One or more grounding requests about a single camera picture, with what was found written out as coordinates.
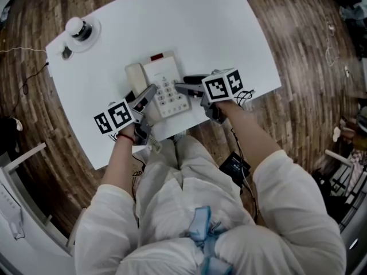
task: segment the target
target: black cable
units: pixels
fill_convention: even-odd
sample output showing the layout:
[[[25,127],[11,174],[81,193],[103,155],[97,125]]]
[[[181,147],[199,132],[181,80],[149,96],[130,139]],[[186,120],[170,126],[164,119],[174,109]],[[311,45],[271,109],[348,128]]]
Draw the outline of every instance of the black cable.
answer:
[[[133,174],[132,174],[132,189],[131,189],[131,192],[132,192],[132,197],[134,199],[134,201],[136,202],[136,197],[135,197],[135,193],[134,193],[134,186],[135,186],[135,182],[136,182],[136,177],[138,176],[141,176],[144,172],[144,169],[145,169],[145,164],[143,161],[139,160],[138,158],[136,158],[134,155],[132,156],[135,160],[141,162],[143,164],[142,166],[142,170],[141,171],[135,171]]]
[[[10,113],[10,115],[7,117],[7,118],[10,118],[11,117],[11,115],[14,113],[14,111],[15,111],[15,109],[16,109],[16,107],[18,106],[18,104],[19,104],[19,101],[20,101],[20,95],[21,95],[21,89],[23,90],[23,94],[24,95],[27,95],[28,94],[28,91],[29,91],[29,87],[28,87],[28,84],[27,84],[27,81],[29,80],[29,79],[31,79],[32,77],[35,77],[35,76],[37,76],[42,70],[44,70],[44,68],[47,66],[47,65],[49,65],[49,63],[48,62],[46,62],[45,63],[45,65],[38,71],[38,72],[36,72],[35,74],[33,74],[33,75],[31,75],[31,76],[29,76],[29,77],[27,77],[26,79],[25,79],[25,81],[24,81],[24,83],[22,84],[22,86],[19,88],[19,90],[18,90],[18,99],[17,99],[17,103],[16,103],[16,105],[14,106],[14,108],[13,108],[13,110],[11,110],[11,113]]]
[[[246,178],[246,176],[245,176],[245,174],[244,174],[244,172],[243,172],[243,168],[244,168],[244,165],[243,165],[243,153],[242,153],[242,150],[241,150],[241,147],[240,147],[239,140],[238,140],[238,138],[237,138],[237,136],[236,136],[236,134],[235,134],[234,130],[233,130],[233,129],[231,129],[231,132],[233,133],[233,136],[235,137],[235,140],[236,140],[236,143],[237,143],[237,147],[238,147],[239,152],[240,152],[240,157],[241,157],[240,168],[241,168],[242,176],[243,176],[243,178],[245,179],[245,178]],[[253,194],[252,190],[251,190],[251,189],[250,189],[250,188],[245,184],[245,182],[243,183],[243,186],[247,189],[247,191],[248,191],[248,192],[250,193],[250,195],[251,195],[251,198],[252,198],[252,201],[253,201],[253,204],[254,204],[254,207],[255,207],[255,215],[253,216],[253,220],[254,220],[254,221],[255,221],[255,223],[256,223],[256,222],[257,222],[257,212],[258,212],[256,198],[255,198],[255,196],[254,196],[254,194]]]
[[[252,98],[252,94],[255,92],[255,90],[251,90],[251,91],[242,91],[240,92],[237,97],[235,97],[237,105],[240,106],[243,109],[243,105],[245,104],[245,102],[249,99]]]

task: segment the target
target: telephone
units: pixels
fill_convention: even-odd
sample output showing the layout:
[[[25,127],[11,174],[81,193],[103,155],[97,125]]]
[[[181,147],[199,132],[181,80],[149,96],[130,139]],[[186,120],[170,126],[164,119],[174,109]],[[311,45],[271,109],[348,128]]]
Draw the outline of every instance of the telephone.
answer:
[[[174,87],[182,79],[173,51],[156,54],[141,63],[128,65],[125,72],[135,97],[150,84],[155,84],[158,88],[154,105],[149,105],[145,113],[150,125],[191,109],[188,97],[178,93]]]

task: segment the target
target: wooden floor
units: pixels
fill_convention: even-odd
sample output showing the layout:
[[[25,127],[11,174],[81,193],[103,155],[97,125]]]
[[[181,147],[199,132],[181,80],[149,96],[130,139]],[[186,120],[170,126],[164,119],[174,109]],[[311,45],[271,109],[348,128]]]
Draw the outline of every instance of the wooden floor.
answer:
[[[45,49],[70,17],[84,16],[113,0],[13,0],[0,49],[28,46]],[[307,171],[325,162],[333,148],[331,132],[341,115],[354,116],[356,97],[364,95],[361,64],[333,0],[248,0],[274,56],[282,87],[248,103],[259,123]],[[326,22],[335,25],[328,33]],[[327,39],[339,59],[329,66]],[[7,116],[17,102],[24,78],[45,63],[43,52],[0,53],[0,112]],[[344,74],[348,66],[352,77]],[[29,82],[14,117],[24,124],[21,152],[46,142],[47,148],[19,168],[32,197],[69,233],[82,207],[88,206],[104,168],[93,170],[79,149],[57,97],[52,79],[42,72]],[[206,122],[191,129],[222,163],[236,150],[230,125]],[[214,135],[215,140],[205,138]]]

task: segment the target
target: white clothing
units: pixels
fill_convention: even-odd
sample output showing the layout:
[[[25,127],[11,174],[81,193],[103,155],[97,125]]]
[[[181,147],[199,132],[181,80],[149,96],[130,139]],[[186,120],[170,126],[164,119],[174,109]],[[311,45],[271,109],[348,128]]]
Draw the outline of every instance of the white clothing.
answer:
[[[312,177],[284,151],[254,173],[261,214],[255,225],[240,189],[192,137],[163,142],[151,154],[134,201],[121,188],[102,185],[76,234],[77,274],[196,274],[204,255],[185,234],[196,207],[210,206],[211,223],[228,230],[216,257],[233,274],[344,274],[345,247]]]

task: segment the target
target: red bracelet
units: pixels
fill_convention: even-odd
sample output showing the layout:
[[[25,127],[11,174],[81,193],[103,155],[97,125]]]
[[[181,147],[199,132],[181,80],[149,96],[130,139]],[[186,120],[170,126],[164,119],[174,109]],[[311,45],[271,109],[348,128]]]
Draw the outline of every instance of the red bracelet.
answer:
[[[119,138],[119,136],[123,136],[124,138],[127,138],[127,139],[131,140],[133,144],[135,143],[134,140],[132,139],[132,137],[129,137],[128,135],[124,135],[122,133],[118,133],[116,135],[116,137]]]

